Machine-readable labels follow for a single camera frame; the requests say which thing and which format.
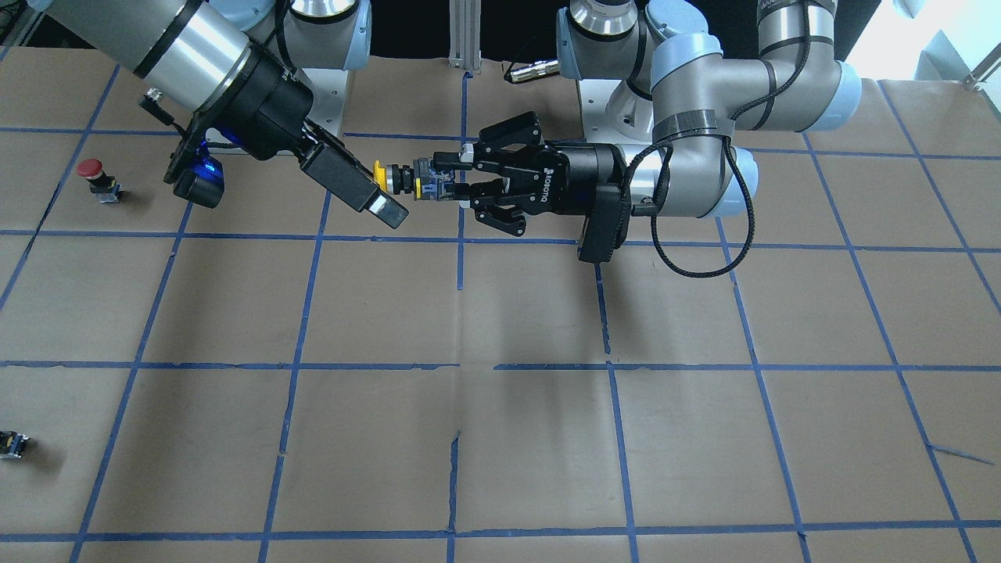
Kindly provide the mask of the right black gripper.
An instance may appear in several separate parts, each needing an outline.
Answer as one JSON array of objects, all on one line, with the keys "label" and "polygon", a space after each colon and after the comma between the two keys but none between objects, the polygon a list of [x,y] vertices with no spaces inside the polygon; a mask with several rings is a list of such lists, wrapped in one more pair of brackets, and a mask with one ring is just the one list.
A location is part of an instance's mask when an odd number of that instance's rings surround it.
[{"label": "right black gripper", "polygon": [[399,228],[410,214],[407,208],[379,188],[339,139],[307,118],[314,93],[264,46],[251,45],[246,54],[246,64],[224,93],[223,136],[258,160],[289,151],[307,176],[341,202]]}]

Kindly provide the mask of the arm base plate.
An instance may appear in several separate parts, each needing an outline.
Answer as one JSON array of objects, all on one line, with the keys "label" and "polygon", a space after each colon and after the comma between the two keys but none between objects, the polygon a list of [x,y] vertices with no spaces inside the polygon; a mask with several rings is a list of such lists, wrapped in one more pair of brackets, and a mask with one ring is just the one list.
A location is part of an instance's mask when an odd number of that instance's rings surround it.
[{"label": "arm base plate", "polygon": [[622,80],[580,80],[579,100],[587,142],[650,144],[653,103]]},{"label": "arm base plate", "polygon": [[308,118],[333,135],[341,135],[351,72],[343,69],[305,68],[297,77],[314,96]]}]

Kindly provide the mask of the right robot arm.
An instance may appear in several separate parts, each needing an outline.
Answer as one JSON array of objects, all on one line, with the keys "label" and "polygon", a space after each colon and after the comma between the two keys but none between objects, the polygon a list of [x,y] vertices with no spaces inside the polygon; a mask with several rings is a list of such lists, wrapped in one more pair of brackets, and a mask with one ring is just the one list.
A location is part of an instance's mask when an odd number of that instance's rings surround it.
[{"label": "right robot arm", "polygon": [[332,133],[310,118],[314,93],[264,44],[205,1],[33,1],[87,43],[191,111],[165,182],[214,208],[223,170],[207,149],[216,129],[257,160],[289,151],[301,170],[358,213],[391,228],[407,208],[387,195]]}]

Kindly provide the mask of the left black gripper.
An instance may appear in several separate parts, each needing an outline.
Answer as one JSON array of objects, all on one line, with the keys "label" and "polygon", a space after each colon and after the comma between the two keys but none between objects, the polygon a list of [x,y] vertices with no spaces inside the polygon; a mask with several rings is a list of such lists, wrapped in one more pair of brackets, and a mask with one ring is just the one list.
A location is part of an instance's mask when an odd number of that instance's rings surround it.
[{"label": "left black gripper", "polygon": [[626,165],[612,144],[547,142],[539,115],[529,111],[483,128],[457,152],[436,151],[432,169],[496,174],[496,181],[457,183],[457,200],[468,202],[479,222],[522,236],[526,215],[586,217],[598,185],[622,186]]}]

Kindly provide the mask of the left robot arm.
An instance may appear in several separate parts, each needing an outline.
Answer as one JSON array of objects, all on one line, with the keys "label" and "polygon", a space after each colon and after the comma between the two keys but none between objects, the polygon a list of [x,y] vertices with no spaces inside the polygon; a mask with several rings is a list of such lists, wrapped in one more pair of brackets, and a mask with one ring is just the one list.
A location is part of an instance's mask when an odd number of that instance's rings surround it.
[{"label": "left robot arm", "polygon": [[462,202],[520,236],[526,217],[585,217],[583,242],[621,245],[633,217],[718,217],[751,209],[755,163],[736,131],[830,131],[856,111],[861,83],[836,60],[835,1],[760,1],[759,54],[728,59],[686,1],[572,1],[557,15],[561,74],[621,80],[651,101],[653,146],[549,142],[526,112],[483,128],[423,167],[423,199]]}]

